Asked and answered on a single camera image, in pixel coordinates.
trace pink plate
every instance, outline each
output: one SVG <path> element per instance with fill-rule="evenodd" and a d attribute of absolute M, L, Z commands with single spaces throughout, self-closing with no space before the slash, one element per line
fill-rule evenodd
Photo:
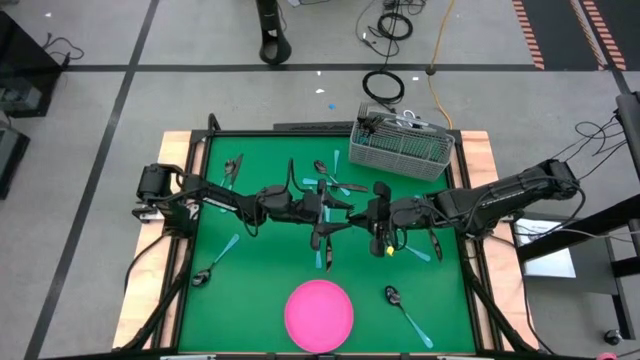
<path fill-rule="evenodd" d="M 353 327 L 353 306 L 340 286 L 311 280 L 291 294 L 284 309 L 291 340 L 310 353 L 337 349 Z"/>

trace yellow cable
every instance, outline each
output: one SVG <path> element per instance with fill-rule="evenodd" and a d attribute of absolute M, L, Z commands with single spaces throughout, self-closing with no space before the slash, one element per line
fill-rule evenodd
<path fill-rule="evenodd" d="M 438 32 L 438 41 L 436 41 L 436 48 L 433 51 L 433 58 L 431 58 L 431 65 L 429 65 L 430 69 L 433 69 L 433 66 L 436 63 L 436 58 L 438 57 L 438 51 L 440 50 L 440 40 L 442 39 L 442 33 L 444 32 L 444 26 L 446 25 L 447 20 L 449 19 L 449 15 L 451 14 L 451 10 L 453 9 L 453 5 L 455 4 L 455 2 L 456 0 L 451 0 L 451 2 L 449 2 L 449 7 L 447 8 L 447 12 L 444 14 L 444 17 L 442 18 L 442 23 L 440 24 L 440 31 Z M 431 85 L 431 75 L 427 75 L 427 82 L 429 83 L 429 90 L 431 91 L 431 95 L 433 95 L 433 100 L 436 102 L 436 105 L 438 105 L 438 110 L 440 110 L 442 115 L 444 115 L 444 117 L 447 119 L 447 122 L 449 123 L 449 129 L 453 129 L 453 121 L 451 120 L 451 117 L 449 116 L 449 114 L 447 114 L 447 111 L 444 109 L 444 107 L 442 107 L 442 104 L 440 104 L 440 99 L 438 98 L 436 91 L 433 89 L 433 85 Z"/>

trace white paper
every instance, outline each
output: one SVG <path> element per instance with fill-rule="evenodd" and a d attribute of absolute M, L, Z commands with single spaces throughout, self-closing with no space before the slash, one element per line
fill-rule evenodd
<path fill-rule="evenodd" d="M 544 233 L 558 224 L 559 222 L 556 221 L 520 219 L 516 221 L 516 233 L 532 235 L 516 235 L 516 238 L 521 245 L 525 245 L 540 237 L 538 234 Z M 563 278 L 576 277 L 576 271 L 573 268 L 573 261 L 571 260 L 569 249 L 559 250 L 553 254 L 527 261 L 524 265 L 524 270 L 526 275 Z"/>

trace wooden table frame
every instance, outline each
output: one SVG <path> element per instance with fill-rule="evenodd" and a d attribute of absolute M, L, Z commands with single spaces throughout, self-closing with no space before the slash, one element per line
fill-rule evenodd
<path fill-rule="evenodd" d="M 200 173 L 206 169 L 210 143 L 203 141 L 206 131 L 166 132 L 163 137 L 158 157 L 159 163 L 175 164 L 192 173 Z M 458 145 L 452 155 L 450 175 L 456 187 L 477 187 L 498 179 L 488 134 L 484 131 L 458 132 Z M 152 221 L 141 226 L 136 254 L 146 248 L 162 233 L 162 221 Z M 511 231 L 507 224 L 499 224 L 494 233 L 503 239 L 512 241 Z M 122 311 L 113 342 L 120 347 L 131 340 L 139 328 L 147 320 L 149 314 L 158 304 L 163 289 L 168 287 L 181 266 L 186 249 L 186 239 L 164 240 L 144 257 L 131 271 L 129 287 L 125 294 Z M 490 284 L 489 292 L 500 311 L 522 339 L 537 347 L 536 339 L 528 327 L 525 311 L 522 275 L 518 258 L 513 247 L 497 241 L 485 241 L 482 244 L 467 242 L 469 254 L 479 254 L 471 261 L 474 272 L 483 284 Z M 480 334 L 475 339 L 476 347 L 486 350 L 511 350 L 504 341 L 494 322 L 489 318 L 483 303 L 475 296 L 475 313 L 477 328 Z M 176 343 L 174 334 L 179 302 L 184 301 L 177 296 L 166 311 L 161 324 L 161 336 L 150 339 L 145 347 L 171 347 Z"/>

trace black pole base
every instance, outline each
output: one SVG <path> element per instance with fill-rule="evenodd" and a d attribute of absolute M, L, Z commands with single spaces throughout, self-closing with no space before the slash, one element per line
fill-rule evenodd
<path fill-rule="evenodd" d="M 282 31 L 278 3 L 276 0 L 256 0 L 256 5 L 262 29 L 260 59 L 269 65 L 281 64 L 291 56 L 291 45 Z"/>

